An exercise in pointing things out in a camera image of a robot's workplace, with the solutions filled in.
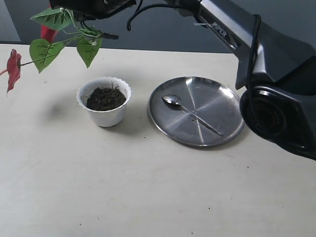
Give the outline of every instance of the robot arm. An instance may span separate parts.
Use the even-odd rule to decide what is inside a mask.
[[[293,154],[316,160],[316,50],[264,22],[254,35],[257,17],[230,0],[167,1],[181,8],[181,15],[191,13],[238,58],[236,89],[247,88],[240,112],[249,128]],[[75,11],[83,20],[108,18],[136,4],[135,0],[50,3],[52,8]]]

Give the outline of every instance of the table surface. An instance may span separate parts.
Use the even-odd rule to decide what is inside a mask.
[[[12,48],[0,45],[5,67]],[[234,88],[231,54],[101,49],[89,69],[65,48],[41,74],[0,81],[0,235],[3,237],[314,237],[316,162],[248,128],[193,149],[147,117],[151,92],[179,76]],[[97,127],[76,101],[86,81],[114,76],[132,98],[122,123]]]

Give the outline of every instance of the heart-shaped leaf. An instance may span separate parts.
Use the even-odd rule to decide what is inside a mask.
[[[41,13],[32,16],[31,20],[56,31],[60,31],[72,23],[71,16],[68,11],[60,8],[48,8]]]
[[[35,39],[30,45],[30,56],[37,67],[39,73],[51,64],[65,47],[63,42],[50,44],[45,39]]]
[[[84,61],[87,68],[90,67],[94,57],[97,55],[102,44],[102,38],[93,39],[81,38],[77,43],[77,52]]]

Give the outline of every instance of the spoon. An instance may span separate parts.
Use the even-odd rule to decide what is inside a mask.
[[[179,96],[176,96],[176,95],[163,95],[162,99],[165,102],[167,102],[168,104],[170,104],[171,106],[173,106],[173,107],[180,107],[181,109],[183,109],[186,112],[190,113],[196,119],[198,119],[204,126],[206,126],[207,128],[211,129],[212,131],[214,131],[218,135],[223,136],[222,133],[220,133],[215,128],[213,128],[211,125],[209,125],[207,122],[205,122],[201,117],[197,116],[195,113],[193,113],[192,111],[188,110],[186,107],[181,105],[181,98]]]

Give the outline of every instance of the metal plate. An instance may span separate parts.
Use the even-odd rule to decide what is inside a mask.
[[[174,94],[182,105],[220,131],[219,136],[199,123],[189,113],[167,105],[162,96]],[[170,138],[190,146],[215,146],[228,142],[239,134],[244,121],[239,111],[240,98],[219,82],[181,77],[158,86],[150,96],[148,110],[160,131]]]

